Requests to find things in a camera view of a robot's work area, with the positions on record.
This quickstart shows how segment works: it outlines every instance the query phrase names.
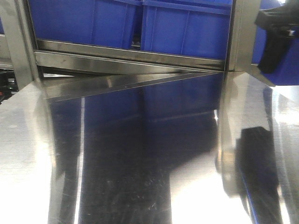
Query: blue crate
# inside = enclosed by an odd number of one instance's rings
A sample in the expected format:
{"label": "blue crate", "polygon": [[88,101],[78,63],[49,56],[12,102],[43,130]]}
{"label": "blue crate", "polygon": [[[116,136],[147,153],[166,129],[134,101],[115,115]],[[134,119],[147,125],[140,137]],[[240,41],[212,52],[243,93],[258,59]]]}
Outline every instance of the blue crate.
{"label": "blue crate", "polygon": [[230,7],[153,0],[143,5],[141,50],[225,59]]}
{"label": "blue crate", "polygon": [[[269,9],[269,8],[276,8],[280,6],[281,4],[279,3],[278,0],[262,0],[260,8]],[[258,27],[256,29],[256,41],[253,48],[253,56],[252,56],[253,63],[260,62],[263,55],[265,44],[266,44],[266,31]]]}
{"label": "blue crate", "polygon": [[298,58],[299,39],[295,39],[278,68],[273,73],[264,75],[276,85],[299,85]]}
{"label": "blue crate", "polygon": [[136,25],[134,34],[141,36],[141,29],[142,29],[142,17],[143,17],[143,7],[136,8]]}
{"label": "blue crate", "polygon": [[2,23],[1,23],[1,19],[0,19],[0,34],[3,34],[4,31],[3,31],[3,27],[2,27]]}
{"label": "blue crate", "polygon": [[96,0],[92,44],[129,49],[137,0]]}
{"label": "blue crate", "polygon": [[42,39],[129,49],[138,0],[29,0]]}

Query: reflective metal sheet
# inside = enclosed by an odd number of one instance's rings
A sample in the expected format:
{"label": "reflective metal sheet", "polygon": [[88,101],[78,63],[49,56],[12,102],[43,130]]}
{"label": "reflective metal sheet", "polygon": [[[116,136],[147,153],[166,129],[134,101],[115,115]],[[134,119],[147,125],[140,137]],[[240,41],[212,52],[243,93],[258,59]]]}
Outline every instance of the reflective metal sheet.
{"label": "reflective metal sheet", "polygon": [[76,82],[0,106],[1,222],[297,223],[296,102],[247,73]]}

